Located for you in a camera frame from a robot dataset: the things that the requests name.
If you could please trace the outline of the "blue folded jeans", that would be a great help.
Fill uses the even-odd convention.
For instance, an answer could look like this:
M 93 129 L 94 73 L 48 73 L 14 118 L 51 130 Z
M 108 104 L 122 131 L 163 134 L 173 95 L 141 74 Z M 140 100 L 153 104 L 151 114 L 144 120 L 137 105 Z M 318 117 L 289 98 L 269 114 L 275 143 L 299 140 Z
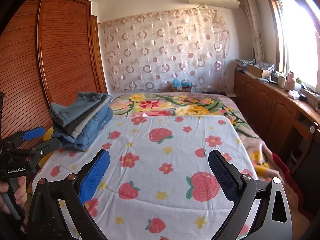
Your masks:
M 58 139 L 62 148 L 70 148 L 73 150 L 84 152 L 96 139 L 99 132 L 107 126 L 107 123 L 112 119 L 112 116 L 112 109 L 109 106 L 105 105 L 87 123 L 87 125 L 84 127 L 84 129 L 76 139 L 72 138 L 66 132 L 63 132 L 62 128 L 59 128 L 57 126 L 54 127 L 52 138 Z

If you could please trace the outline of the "white strawberry flower bedsheet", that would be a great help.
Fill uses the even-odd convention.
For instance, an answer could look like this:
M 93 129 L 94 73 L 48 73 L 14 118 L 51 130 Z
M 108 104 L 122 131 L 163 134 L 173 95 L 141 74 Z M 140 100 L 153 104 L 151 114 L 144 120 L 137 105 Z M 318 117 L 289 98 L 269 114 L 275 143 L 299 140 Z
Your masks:
M 226 118 L 149 116 L 112 118 L 87 151 L 57 150 L 37 178 L 65 179 L 100 150 L 111 162 L 85 207 L 108 239 L 212 238 L 233 207 L 208 165 L 212 150 L 256 176 Z

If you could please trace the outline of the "pink figurine on sill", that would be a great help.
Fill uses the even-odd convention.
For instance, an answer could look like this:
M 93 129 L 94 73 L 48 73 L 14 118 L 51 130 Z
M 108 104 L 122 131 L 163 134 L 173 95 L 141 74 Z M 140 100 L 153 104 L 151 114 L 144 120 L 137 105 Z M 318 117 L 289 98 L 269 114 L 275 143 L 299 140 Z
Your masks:
M 295 80 L 294 80 L 294 73 L 289 72 L 286 76 L 286 83 L 285 83 L 285 89 L 287 91 L 295 90 Z

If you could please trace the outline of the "pink floral blanket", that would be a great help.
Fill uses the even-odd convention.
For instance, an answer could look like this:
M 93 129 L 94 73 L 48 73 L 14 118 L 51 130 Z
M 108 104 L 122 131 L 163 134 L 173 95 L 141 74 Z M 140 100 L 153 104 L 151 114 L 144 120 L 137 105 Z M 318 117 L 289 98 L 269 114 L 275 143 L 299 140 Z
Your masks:
M 269 150 L 230 98 L 181 92 L 125 94 L 116 97 L 111 108 L 115 115 L 121 116 L 225 116 L 238 134 L 236 142 L 245 147 L 258 177 L 266 180 L 279 177 L 284 183 L 291 211 L 293 239 L 300 239 L 306 232 L 310 222 L 299 207 L 302 204 L 302 192 L 292 179 L 289 169 Z

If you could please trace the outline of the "blue item on headboard box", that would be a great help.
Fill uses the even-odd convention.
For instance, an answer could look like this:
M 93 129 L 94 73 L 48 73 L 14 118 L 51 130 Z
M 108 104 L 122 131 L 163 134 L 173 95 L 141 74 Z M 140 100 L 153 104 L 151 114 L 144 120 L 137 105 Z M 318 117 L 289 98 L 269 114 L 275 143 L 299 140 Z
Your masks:
M 173 79 L 172 91 L 173 92 L 187 92 L 191 93 L 192 83 L 188 80 L 180 80 L 178 78 Z

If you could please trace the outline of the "brown louvered wooden wardrobe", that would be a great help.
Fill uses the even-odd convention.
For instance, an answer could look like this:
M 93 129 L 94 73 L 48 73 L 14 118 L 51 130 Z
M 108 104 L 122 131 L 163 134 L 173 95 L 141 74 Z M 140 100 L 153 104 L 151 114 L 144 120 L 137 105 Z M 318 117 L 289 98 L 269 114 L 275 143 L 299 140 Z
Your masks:
M 106 90 L 91 1 L 25 0 L 1 34 L 2 136 L 49 128 L 52 102 Z

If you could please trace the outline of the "pink circle pattern curtain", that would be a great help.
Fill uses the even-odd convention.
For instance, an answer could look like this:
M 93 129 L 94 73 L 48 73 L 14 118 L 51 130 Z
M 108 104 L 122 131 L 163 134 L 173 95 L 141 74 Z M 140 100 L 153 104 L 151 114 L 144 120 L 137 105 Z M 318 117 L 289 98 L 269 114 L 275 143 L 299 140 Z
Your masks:
M 174 82 L 226 87 L 230 33 L 216 9 L 163 10 L 99 25 L 108 85 L 114 92 L 159 92 Z

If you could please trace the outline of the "long wooden side cabinet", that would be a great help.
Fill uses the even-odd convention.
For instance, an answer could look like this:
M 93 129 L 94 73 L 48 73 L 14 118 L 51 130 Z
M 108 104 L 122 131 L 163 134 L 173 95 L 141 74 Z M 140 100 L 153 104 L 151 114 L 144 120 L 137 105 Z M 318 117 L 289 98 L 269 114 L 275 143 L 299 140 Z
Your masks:
M 249 126 L 267 147 L 297 172 L 314 139 L 319 139 L 319 113 L 311 105 L 289 98 L 278 86 L 236 71 L 236 104 Z

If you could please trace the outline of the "white patterned window drape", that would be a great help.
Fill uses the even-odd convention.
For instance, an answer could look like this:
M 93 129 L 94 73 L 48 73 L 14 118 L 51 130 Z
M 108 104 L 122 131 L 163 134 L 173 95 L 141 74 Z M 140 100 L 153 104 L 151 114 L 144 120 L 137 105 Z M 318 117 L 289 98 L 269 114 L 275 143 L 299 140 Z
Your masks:
M 243 0 L 243 2 L 252 32 L 254 44 L 254 58 L 257 62 L 263 62 L 264 51 L 263 45 L 261 43 L 260 18 L 256 0 Z

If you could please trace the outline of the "teal blue denim shorts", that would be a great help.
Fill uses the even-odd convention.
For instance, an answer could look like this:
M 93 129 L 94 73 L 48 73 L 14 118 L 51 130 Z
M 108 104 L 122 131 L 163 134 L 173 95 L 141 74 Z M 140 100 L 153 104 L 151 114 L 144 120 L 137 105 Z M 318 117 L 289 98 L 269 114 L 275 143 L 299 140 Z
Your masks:
M 78 92 L 76 100 L 71 105 L 64 106 L 52 102 L 49 114 L 58 125 L 65 127 L 101 102 L 104 95 L 103 93 L 96 92 Z

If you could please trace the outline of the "wooden framed window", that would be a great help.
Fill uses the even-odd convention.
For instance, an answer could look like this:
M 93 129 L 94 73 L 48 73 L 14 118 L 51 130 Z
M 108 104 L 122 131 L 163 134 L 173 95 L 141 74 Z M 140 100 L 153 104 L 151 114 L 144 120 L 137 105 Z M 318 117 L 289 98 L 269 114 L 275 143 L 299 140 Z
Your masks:
M 277 70 L 319 92 L 319 34 L 295 0 L 268 0 L 276 32 Z

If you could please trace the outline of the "cardboard box on cabinet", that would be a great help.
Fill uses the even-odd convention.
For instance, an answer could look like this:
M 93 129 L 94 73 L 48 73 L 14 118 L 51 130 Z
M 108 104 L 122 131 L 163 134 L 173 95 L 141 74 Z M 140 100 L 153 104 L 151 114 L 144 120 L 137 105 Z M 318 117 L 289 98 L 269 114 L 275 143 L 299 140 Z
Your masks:
M 255 77 L 267 79 L 271 75 L 271 71 L 262 70 L 258 67 L 255 67 L 253 65 L 248 66 L 248 72 Z

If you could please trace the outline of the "white cup on cabinet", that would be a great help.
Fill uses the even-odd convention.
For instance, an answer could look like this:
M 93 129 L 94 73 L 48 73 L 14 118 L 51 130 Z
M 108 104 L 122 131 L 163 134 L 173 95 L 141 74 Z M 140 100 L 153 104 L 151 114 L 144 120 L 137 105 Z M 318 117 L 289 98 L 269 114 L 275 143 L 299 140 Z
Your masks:
M 278 77 L 278 86 L 280 88 L 285 88 L 285 86 L 286 86 L 286 77 L 284 77 L 284 76 L 279 76 Z

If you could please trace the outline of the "black folded pants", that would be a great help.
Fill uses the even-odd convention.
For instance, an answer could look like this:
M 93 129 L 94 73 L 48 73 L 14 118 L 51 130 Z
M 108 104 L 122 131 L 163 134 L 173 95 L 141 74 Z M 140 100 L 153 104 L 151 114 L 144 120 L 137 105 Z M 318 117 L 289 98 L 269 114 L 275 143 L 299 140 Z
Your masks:
M 82 132 L 87 123 L 95 116 L 102 107 L 112 100 L 112 97 L 107 94 L 103 94 L 101 100 L 93 105 L 91 108 L 82 113 L 79 117 L 68 124 L 64 130 L 72 138 L 76 139 Z

